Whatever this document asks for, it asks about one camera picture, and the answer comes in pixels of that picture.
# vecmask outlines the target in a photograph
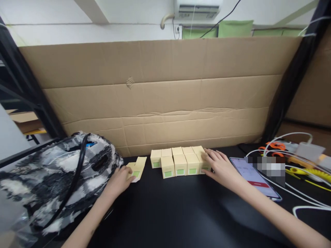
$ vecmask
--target air conditioner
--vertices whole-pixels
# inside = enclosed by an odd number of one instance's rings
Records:
[[[175,18],[213,20],[221,10],[223,0],[175,0]]]

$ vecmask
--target white charger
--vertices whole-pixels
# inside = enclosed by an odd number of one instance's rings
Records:
[[[324,151],[325,148],[323,146],[314,145],[309,142],[300,142],[295,154],[316,163]]]

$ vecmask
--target bag strap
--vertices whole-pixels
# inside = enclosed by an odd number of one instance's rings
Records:
[[[83,168],[83,163],[84,163],[84,157],[85,157],[85,151],[86,151],[86,144],[87,144],[87,138],[89,137],[90,133],[85,135],[80,147],[80,153],[79,153],[79,160],[78,160],[78,164],[77,164],[77,168],[76,168],[76,172],[73,176],[72,182],[70,184],[70,187],[63,199],[63,201],[61,202],[58,210],[55,212],[55,214],[53,215],[53,217],[47,222],[47,224],[41,228],[41,230],[49,227],[53,221],[59,216],[59,214],[61,213],[61,211],[63,210],[63,208],[65,207],[65,205],[67,204],[67,202],[69,201],[72,193],[74,192],[78,180],[79,180],[79,176],[82,172],[82,168]]]

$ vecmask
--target smartphone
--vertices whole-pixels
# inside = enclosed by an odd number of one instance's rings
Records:
[[[276,202],[282,200],[281,196],[268,184],[252,165],[246,162],[244,158],[231,157],[230,161],[242,177],[257,188],[262,194]]]

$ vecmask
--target red button on screen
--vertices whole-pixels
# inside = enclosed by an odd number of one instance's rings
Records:
[[[253,186],[260,186],[260,187],[269,188],[269,185],[265,184],[265,183],[258,183],[258,182],[252,182],[252,181],[247,181],[247,182],[249,182]]]

